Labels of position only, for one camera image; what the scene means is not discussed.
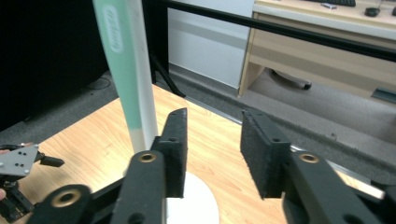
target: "white wall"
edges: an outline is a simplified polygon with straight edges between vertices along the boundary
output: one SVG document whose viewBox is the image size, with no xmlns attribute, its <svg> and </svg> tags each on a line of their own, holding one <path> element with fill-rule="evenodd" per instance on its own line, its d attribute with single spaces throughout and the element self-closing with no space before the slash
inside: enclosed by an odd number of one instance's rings
<svg viewBox="0 0 396 224">
<path fill-rule="evenodd" d="M 251 17 L 254 0 L 179 0 Z M 169 62 L 238 89 L 248 28 L 169 9 Z"/>
</svg>

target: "computer mouse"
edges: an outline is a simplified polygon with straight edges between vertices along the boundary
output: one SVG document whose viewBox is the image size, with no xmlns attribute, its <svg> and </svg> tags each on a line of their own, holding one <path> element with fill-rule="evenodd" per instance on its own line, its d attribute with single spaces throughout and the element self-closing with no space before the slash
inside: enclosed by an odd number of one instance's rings
<svg viewBox="0 0 396 224">
<path fill-rule="evenodd" d="M 364 12 L 364 15 L 368 17 L 376 17 L 379 13 L 379 8 L 378 7 L 367 7 L 366 11 Z"/>
</svg>

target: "wooden desk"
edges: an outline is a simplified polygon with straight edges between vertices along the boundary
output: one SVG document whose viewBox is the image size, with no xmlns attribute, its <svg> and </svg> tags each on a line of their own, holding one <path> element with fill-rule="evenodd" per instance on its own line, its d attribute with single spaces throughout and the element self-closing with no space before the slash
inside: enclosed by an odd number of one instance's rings
<svg viewBox="0 0 396 224">
<path fill-rule="evenodd" d="M 280 199 L 262 201 L 259 197 L 240 153 L 241 126 L 156 86 L 153 90 L 160 133 L 171 111 L 188 108 L 187 170 L 212 190 L 220 223 L 286 223 Z M 32 173 L 20 182 L 21 192 L 32 203 L 41 202 L 64 185 L 84 184 L 97 191 L 122 178 L 133 148 L 120 100 L 53 135 L 40 144 L 40 151 L 62 158 L 65 165 L 34 165 Z M 367 188 L 350 178 L 346 181 Z"/>
<path fill-rule="evenodd" d="M 364 16 L 364 9 L 375 4 L 363 0 L 356 2 L 356 7 L 337 6 L 337 9 L 329 10 L 310 1 L 257 0 L 253 16 L 306 31 L 395 49 L 396 17 L 390 15 L 395 3 L 384 2 L 380 14 L 369 18 Z M 376 88 L 396 91 L 396 63 L 251 29 L 239 95 L 265 67 L 311 80 L 313 85 L 320 83 L 373 100 L 371 95 Z"/>
</svg>

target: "keyboard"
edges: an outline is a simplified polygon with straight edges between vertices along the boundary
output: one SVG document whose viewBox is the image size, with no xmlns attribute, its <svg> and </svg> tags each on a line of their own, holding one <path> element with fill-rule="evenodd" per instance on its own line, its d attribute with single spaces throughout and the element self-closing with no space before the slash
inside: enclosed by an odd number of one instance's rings
<svg viewBox="0 0 396 224">
<path fill-rule="evenodd" d="M 330 3 L 333 5 L 344 6 L 344 7 L 355 7 L 355 0 L 307 0 L 310 2 Z"/>
</svg>

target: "white base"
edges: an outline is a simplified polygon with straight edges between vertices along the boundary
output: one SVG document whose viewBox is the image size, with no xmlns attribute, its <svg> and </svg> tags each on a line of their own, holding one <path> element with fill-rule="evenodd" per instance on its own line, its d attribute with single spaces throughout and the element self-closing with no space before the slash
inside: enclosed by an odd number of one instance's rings
<svg viewBox="0 0 396 224">
<path fill-rule="evenodd" d="M 186 173 L 183 199 L 167 199 L 168 224 L 219 224 L 219 209 L 209 187 Z"/>
</svg>

